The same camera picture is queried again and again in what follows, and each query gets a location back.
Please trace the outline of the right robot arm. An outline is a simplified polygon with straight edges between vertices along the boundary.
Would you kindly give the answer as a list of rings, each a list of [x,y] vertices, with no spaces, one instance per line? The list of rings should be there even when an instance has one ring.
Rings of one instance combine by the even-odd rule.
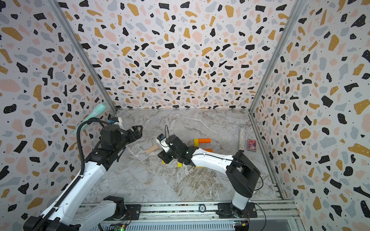
[[[237,212],[246,208],[261,172],[241,150],[234,155],[211,153],[196,146],[187,146],[176,135],[165,137],[160,134],[156,142],[163,149],[158,157],[166,164],[177,160],[183,165],[205,167],[225,174],[235,190],[232,208]]]

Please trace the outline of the beige wooden block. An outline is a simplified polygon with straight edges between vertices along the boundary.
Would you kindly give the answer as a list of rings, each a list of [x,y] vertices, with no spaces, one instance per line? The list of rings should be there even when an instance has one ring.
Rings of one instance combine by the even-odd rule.
[[[148,148],[148,149],[146,149],[145,150],[145,153],[148,155],[148,154],[151,154],[151,153],[153,153],[153,152],[155,152],[155,151],[157,151],[157,150],[159,150],[160,148],[159,148],[159,146],[158,145],[154,145],[154,146],[152,146],[152,147],[150,147],[150,148]]]

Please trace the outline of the orange block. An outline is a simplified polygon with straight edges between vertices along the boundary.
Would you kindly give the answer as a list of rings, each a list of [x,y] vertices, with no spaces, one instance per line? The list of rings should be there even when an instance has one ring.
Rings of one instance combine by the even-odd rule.
[[[198,139],[198,143],[211,143],[211,139]]]

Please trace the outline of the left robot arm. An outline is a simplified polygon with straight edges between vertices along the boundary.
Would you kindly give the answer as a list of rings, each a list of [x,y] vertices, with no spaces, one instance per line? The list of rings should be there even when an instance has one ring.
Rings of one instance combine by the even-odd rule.
[[[25,231],[88,231],[106,218],[119,220],[127,215],[124,199],[107,196],[93,209],[80,217],[75,214],[87,193],[96,182],[117,162],[126,146],[142,138],[143,127],[133,126],[123,130],[118,123],[106,124],[100,139],[90,154],[82,160],[77,177],[63,193],[39,216],[30,216]]]

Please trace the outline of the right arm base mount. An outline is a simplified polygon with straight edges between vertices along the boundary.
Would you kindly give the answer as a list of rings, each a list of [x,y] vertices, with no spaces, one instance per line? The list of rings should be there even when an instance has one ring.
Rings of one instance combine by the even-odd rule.
[[[255,203],[248,202],[246,207],[241,210],[232,205],[232,203],[217,204],[216,214],[219,218],[257,218]]]

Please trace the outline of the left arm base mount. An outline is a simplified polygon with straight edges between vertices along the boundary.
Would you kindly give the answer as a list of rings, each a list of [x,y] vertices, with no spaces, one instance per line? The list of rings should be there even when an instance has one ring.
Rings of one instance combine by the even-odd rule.
[[[116,205],[115,213],[110,217],[113,220],[139,220],[141,212],[140,204]]]

